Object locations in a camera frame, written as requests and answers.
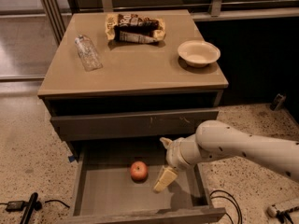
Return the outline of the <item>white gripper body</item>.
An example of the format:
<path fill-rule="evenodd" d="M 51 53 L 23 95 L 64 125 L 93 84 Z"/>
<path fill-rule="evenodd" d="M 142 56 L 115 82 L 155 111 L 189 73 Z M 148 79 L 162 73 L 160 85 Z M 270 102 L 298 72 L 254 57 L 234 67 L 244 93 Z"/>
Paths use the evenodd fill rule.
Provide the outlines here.
<path fill-rule="evenodd" d="M 200 149 L 194 136 L 172 140 L 171 147 L 166 150 L 166 161 L 178 171 L 187 170 L 200 162 Z"/>

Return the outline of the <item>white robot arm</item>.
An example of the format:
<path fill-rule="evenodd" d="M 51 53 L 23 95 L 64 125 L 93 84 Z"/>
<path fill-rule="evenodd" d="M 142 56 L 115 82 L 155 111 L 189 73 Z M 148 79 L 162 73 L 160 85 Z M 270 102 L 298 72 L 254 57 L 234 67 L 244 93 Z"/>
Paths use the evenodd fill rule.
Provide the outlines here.
<path fill-rule="evenodd" d="M 166 149 L 167 165 L 153 186 L 162 192 L 178 177 L 179 171 L 201 162 L 238 156 L 253 161 L 289 179 L 299 181 L 299 144 L 297 141 L 243 133 L 218 120 L 201 123 L 195 134 L 186 138 L 160 139 Z"/>

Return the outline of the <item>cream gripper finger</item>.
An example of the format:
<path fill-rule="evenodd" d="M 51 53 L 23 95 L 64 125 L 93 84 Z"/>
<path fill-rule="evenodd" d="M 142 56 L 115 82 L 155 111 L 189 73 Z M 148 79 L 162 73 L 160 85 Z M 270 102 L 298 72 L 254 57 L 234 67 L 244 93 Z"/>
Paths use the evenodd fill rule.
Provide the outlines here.
<path fill-rule="evenodd" d="M 178 172 L 174 168 L 170 166 L 163 166 L 158 175 L 158 179 L 153 186 L 153 191 L 156 193 L 162 192 L 172 182 L 174 182 L 177 177 Z"/>
<path fill-rule="evenodd" d="M 166 137 L 161 137 L 160 142 L 163 144 L 165 149 L 169 149 L 171 147 L 171 144 L 173 143 L 171 139 Z"/>

